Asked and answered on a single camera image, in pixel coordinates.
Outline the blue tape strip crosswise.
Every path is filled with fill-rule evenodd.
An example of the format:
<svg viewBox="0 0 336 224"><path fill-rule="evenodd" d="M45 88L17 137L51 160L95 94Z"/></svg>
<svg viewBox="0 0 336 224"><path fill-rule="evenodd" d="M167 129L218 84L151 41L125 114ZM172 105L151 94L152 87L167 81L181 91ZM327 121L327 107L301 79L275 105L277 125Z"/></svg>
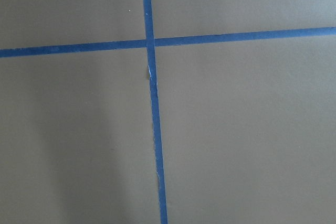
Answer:
<svg viewBox="0 0 336 224"><path fill-rule="evenodd" d="M232 42L232 41L245 41L245 40L280 39L291 37L328 36L328 35L335 35L335 27L156 38L154 39L154 45L157 47L164 47L164 46L181 46L181 45L193 45L193 44L210 44L216 42ZM140 40L94 42L94 43L71 44L71 45L11 48L11 49L1 49L1 58L67 54L67 53L104 51L104 50L120 50L120 49L133 49L133 48L145 48L145 47L146 47L146 40L140 39Z"/></svg>

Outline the brown paper table cover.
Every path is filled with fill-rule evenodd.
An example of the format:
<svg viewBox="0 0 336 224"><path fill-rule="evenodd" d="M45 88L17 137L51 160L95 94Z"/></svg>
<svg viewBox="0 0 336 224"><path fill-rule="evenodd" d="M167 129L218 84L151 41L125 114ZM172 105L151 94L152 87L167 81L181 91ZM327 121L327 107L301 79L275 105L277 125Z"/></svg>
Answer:
<svg viewBox="0 0 336 224"><path fill-rule="evenodd" d="M335 0L152 0L154 39L335 27ZM143 0L1 0L1 49L145 39ZM335 223L335 35L155 46L168 223ZM1 58L1 223L160 223L147 50Z"/></svg>

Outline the blue tape strip lengthwise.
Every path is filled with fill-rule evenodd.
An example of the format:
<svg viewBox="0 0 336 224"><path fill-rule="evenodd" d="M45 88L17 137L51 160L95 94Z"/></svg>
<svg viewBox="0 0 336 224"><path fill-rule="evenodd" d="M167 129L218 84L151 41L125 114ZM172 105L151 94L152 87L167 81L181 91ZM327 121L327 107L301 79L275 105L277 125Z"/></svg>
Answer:
<svg viewBox="0 0 336 224"><path fill-rule="evenodd" d="M148 70L149 70L154 151L155 151L156 173L158 177L160 223L168 223L159 96L158 96L157 76L156 76L156 57L155 57L155 41L154 41L154 29L153 29L152 0L143 0L143 7L144 7L146 50L148 58Z"/></svg>

